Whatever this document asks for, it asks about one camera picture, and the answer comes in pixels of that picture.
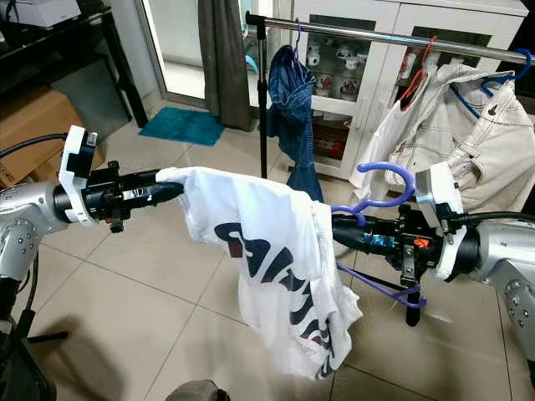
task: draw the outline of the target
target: black cable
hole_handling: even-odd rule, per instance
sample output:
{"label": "black cable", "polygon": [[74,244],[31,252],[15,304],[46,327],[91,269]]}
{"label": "black cable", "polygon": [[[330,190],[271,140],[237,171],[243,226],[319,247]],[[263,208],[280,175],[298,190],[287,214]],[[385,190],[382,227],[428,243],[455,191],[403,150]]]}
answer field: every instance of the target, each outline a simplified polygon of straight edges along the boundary
{"label": "black cable", "polygon": [[33,269],[32,269],[32,286],[30,287],[30,295],[28,296],[28,301],[26,302],[26,309],[32,309],[33,299],[35,298],[35,290],[37,289],[37,279],[39,274],[39,251],[33,259]]}
{"label": "black cable", "polygon": [[17,294],[20,294],[22,291],[24,291],[24,288],[26,288],[29,281],[30,281],[30,271],[28,270],[28,274],[26,275],[26,280],[24,280],[24,284],[18,288]]}
{"label": "black cable", "polygon": [[482,220],[496,220],[496,219],[514,219],[531,221],[535,223],[535,216],[526,213],[519,213],[515,211],[488,211],[485,213],[474,213],[473,215],[461,215],[459,221],[463,223],[482,221]]}
{"label": "black cable", "polygon": [[44,142],[45,140],[66,140],[66,139],[67,139],[67,134],[50,134],[50,135],[38,136],[37,138],[25,140],[24,142],[21,142],[20,144],[13,145],[11,148],[7,148],[5,150],[0,151],[0,159],[3,157],[6,157],[7,155],[12,154],[13,152],[16,152],[17,150],[21,150],[22,148],[25,148],[26,146],[38,144],[40,142]]}

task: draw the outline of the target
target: hanging jeans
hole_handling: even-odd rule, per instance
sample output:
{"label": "hanging jeans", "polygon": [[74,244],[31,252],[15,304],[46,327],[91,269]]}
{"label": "hanging jeans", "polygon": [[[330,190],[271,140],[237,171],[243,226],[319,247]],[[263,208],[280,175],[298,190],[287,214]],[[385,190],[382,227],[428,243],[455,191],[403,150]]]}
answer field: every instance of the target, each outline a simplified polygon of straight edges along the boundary
{"label": "hanging jeans", "polygon": [[288,186],[303,190],[313,201],[324,201],[314,168],[312,91],[314,76],[294,58],[291,46],[282,46],[271,62],[267,134],[279,137],[279,147],[294,162]]}

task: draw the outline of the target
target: white wall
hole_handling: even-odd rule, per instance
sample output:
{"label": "white wall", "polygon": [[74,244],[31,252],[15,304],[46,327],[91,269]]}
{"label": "white wall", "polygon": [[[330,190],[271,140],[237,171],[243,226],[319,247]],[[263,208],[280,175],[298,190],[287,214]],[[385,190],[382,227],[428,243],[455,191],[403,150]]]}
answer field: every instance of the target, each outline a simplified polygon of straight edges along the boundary
{"label": "white wall", "polygon": [[143,98],[153,92],[158,84],[134,0],[114,0],[105,3],[111,3],[111,12],[132,70],[135,87]]}
{"label": "white wall", "polygon": [[197,0],[150,0],[164,60],[202,67]]}

